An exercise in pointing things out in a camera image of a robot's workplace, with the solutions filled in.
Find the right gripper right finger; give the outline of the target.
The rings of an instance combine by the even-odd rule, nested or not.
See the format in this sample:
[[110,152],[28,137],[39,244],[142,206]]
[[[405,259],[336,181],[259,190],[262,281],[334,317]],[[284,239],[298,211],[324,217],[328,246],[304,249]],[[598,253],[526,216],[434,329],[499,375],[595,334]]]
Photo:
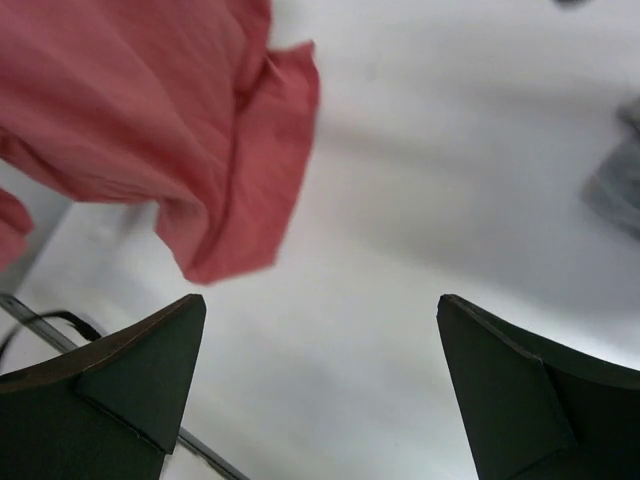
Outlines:
[[636,479],[639,373],[457,295],[437,324],[481,479]]

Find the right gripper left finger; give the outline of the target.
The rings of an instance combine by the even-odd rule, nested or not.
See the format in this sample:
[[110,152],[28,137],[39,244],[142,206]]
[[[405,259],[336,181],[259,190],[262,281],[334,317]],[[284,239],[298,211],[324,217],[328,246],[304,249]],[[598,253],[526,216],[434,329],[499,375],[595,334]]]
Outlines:
[[201,345],[206,304],[186,295],[103,336],[68,311],[86,345],[1,377],[4,479],[157,479],[173,453]]

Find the red t shirt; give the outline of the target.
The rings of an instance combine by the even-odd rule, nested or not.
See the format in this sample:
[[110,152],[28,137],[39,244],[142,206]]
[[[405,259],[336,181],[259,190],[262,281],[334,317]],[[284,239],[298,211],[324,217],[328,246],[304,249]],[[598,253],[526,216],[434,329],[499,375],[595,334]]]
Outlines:
[[271,266],[313,146],[314,45],[268,1],[5,1],[1,157],[78,202],[158,206],[207,285]]

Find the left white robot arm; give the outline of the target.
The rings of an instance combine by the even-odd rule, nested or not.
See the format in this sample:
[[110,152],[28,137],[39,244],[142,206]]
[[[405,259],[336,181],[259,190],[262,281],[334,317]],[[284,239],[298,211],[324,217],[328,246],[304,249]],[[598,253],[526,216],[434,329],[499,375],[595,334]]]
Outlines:
[[1,340],[1,360],[23,329],[28,329],[44,340],[49,346],[59,353],[65,354],[77,348],[77,345],[66,335],[48,323],[49,320],[61,320],[74,329],[85,341],[94,342],[103,337],[94,326],[69,311],[51,311],[34,314],[30,317],[19,318]]

